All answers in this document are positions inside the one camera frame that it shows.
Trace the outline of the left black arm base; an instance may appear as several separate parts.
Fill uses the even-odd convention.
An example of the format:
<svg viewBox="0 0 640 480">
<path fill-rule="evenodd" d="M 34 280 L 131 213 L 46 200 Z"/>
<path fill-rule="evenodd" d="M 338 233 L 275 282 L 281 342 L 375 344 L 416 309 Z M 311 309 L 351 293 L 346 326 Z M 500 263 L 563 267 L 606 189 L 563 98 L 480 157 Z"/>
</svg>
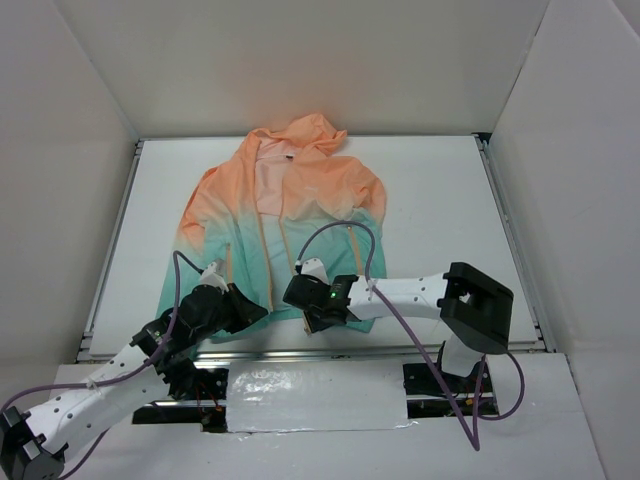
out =
<svg viewBox="0 0 640 480">
<path fill-rule="evenodd" d="M 227 431 L 226 400 L 229 369 L 198 368 L 189 358 L 172 366 L 166 373 L 169 396 L 197 415 L 203 430 L 211 433 Z"/>
</svg>

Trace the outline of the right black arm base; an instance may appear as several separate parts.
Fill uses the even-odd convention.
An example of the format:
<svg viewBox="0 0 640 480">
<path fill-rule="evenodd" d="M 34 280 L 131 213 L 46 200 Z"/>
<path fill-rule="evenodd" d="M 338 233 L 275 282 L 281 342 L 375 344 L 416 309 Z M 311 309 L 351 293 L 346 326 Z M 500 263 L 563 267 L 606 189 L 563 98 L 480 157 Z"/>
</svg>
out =
<svg viewBox="0 0 640 480">
<path fill-rule="evenodd" d="M 469 377 L 458 377 L 443 373 L 443 379 L 452 392 L 452 396 L 464 417 L 471 417 L 475 385 L 479 373 L 476 365 Z M 407 415 L 409 419 L 454 417 L 455 413 L 446 395 L 425 363 L 403 365 L 404 389 L 407 397 Z M 498 414 L 494 389 L 485 366 L 480 386 L 479 414 L 494 416 Z"/>
</svg>

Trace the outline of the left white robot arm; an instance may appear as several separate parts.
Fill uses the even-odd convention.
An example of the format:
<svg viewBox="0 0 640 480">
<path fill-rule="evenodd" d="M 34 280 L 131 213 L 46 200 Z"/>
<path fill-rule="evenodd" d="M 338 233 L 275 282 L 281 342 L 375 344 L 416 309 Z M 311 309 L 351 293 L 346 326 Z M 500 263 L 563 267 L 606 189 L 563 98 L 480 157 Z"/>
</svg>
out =
<svg viewBox="0 0 640 480">
<path fill-rule="evenodd" d="M 220 331 L 241 332 L 267 315 L 235 285 L 199 285 L 147 323 L 112 360 L 51 400 L 1 413 L 1 468 L 10 479 L 58 479 L 65 463 L 144 405 L 192 394 L 190 355 Z"/>
</svg>

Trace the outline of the orange and teal hooded jacket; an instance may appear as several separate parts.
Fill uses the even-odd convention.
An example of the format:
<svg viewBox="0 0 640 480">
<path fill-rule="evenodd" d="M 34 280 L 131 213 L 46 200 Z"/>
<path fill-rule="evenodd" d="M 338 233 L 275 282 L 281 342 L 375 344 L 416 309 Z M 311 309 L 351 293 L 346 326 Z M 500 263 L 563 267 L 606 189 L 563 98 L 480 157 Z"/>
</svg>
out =
<svg viewBox="0 0 640 480">
<path fill-rule="evenodd" d="M 283 300 L 299 255 L 319 258 L 329 277 L 387 275 L 385 187 L 340 154 L 346 136 L 321 114 L 255 129 L 186 202 L 174 249 L 200 267 L 222 261 L 223 278 L 267 310 L 258 328 L 300 317 Z"/>
</svg>

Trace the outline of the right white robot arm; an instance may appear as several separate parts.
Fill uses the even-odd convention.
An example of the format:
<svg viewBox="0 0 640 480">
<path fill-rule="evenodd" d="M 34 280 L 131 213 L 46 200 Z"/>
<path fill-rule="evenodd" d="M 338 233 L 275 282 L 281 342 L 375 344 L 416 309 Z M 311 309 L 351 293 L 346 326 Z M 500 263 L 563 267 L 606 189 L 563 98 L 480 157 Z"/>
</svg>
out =
<svg viewBox="0 0 640 480">
<path fill-rule="evenodd" d="M 464 262 L 428 277 L 339 275 L 330 281 L 317 258 L 296 267 L 283 297 L 302 311 L 312 333 L 388 316 L 442 321 L 451 337 L 434 371 L 446 391 L 467 383 L 483 356 L 508 353 L 513 299 L 509 288 Z"/>
</svg>

